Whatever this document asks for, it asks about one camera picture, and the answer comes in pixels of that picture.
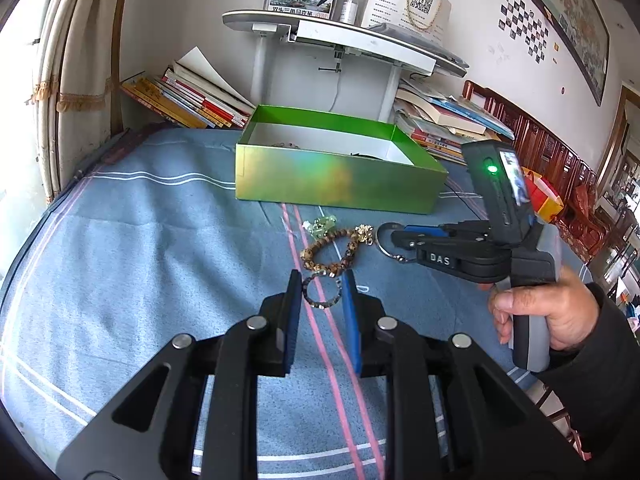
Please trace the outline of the right forearm black sleeve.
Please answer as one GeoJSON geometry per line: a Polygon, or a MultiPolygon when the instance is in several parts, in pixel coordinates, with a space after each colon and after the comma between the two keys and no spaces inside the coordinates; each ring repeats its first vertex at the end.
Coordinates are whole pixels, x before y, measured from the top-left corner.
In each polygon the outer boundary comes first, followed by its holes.
{"type": "Polygon", "coordinates": [[[553,350],[538,378],[567,409],[591,455],[585,477],[630,479],[639,465],[630,457],[639,442],[639,345],[603,289],[587,288],[600,308],[593,331],[575,350],[553,350]]]}

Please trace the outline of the person right hand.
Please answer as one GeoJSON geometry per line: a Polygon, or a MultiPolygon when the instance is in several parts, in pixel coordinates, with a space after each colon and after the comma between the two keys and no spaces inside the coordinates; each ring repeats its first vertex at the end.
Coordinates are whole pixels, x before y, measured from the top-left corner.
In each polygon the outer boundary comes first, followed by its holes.
{"type": "Polygon", "coordinates": [[[495,285],[480,284],[480,289],[489,292],[488,311],[500,344],[511,340],[517,316],[542,316],[547,322],[550,348],[575,349],[591,334],[600,313],[596,298],[568,266],[562,266],[553,284],[502,292],[495,285]]]}

